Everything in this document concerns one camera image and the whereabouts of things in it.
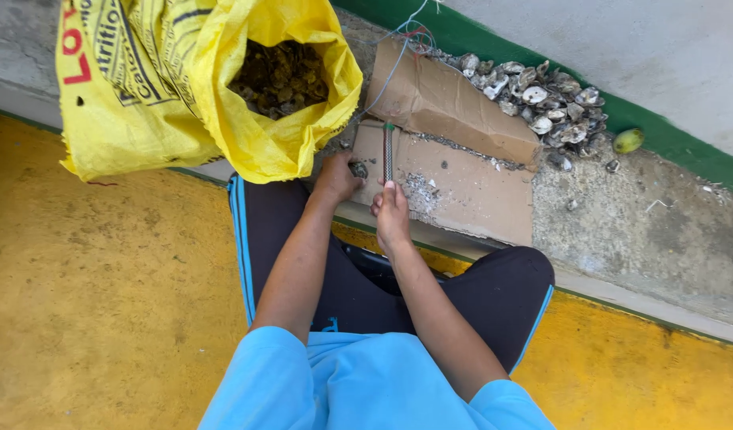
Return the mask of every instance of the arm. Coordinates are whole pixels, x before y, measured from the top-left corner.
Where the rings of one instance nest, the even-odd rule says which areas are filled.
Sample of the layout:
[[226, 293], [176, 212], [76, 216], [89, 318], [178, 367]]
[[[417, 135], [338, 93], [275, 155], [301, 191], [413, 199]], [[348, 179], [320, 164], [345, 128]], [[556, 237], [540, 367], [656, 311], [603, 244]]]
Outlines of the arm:
[[323, 271], [334, 209], [348, 199], [364, 180], [348, 168], [350, 152], [323, 161], [314, 191], [308, 198], [298, 225], [276, 257], [260, 295], [251, 330], [281, 327], [305, 345], [321, 295]]
[[377, 240], [396, 273], [417, 336], [457, 394], [469, 402], [478, 390], [507, 372], [438, 285], [410, 238], [409, 204], [388, 181], [374, 198]]

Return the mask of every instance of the pile of oyster shells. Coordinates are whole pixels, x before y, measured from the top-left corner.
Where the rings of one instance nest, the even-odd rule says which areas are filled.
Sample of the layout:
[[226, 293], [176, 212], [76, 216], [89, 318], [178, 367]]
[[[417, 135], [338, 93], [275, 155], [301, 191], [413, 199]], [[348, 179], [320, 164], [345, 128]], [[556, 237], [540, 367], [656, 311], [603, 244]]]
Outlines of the pile of oyster shells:
[[489, 100], [499, 103], [502, 112], [523, 117], [544, 146], [561, 149], [561, 153], [572, 150], [585, 158], [610, 145], [611, 136], [604, 132], [608, 115], [601, 110], [605, 100], [598, 89], [582, 89], [560, 68], [548, 74], [549, 61], [537, 67], [514, 61], [495, 66], [494, 61], [481, 61], [476, 54], [438, 57], [461, 71]]

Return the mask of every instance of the yellow sack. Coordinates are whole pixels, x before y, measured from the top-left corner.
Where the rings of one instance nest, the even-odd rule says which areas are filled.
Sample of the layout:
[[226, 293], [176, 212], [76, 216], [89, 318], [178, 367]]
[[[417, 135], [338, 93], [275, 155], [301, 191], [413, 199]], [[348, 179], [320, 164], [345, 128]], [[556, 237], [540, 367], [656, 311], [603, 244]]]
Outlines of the yellow sack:
[[[61, 14], [56, 64], [71, 153], [62, 164], [85, 181], [221, 152], [247, 181], [306, 176], [361, 92], [326, 0], [65, 0]], [[328, 101], [277, 121], [248, 110], [227, 88], [247, 38], [314, 44]]]

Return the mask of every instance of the right hand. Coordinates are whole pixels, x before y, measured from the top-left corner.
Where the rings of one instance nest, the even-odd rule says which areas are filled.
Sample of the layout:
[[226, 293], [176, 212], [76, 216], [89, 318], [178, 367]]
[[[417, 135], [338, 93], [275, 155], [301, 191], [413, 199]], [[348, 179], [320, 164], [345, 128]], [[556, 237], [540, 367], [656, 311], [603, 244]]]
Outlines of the right hand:
[[389, 258], [401, 246], [414, 247], [410, 237], [410, 205], [401, 185], [394, 181], [385, 183], [382, 192], [375, 194], [370, 211], [377, 217], [377, 243]]

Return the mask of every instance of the metal tool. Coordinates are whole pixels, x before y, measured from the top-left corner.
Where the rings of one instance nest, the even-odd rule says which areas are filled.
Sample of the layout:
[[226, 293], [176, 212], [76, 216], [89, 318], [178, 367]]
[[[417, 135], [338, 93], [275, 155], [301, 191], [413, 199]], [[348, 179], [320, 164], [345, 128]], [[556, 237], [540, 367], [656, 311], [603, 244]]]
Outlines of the metal tool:
[[393, 124], [388, 121], [382, 126], [382, 177], [393, 180]]

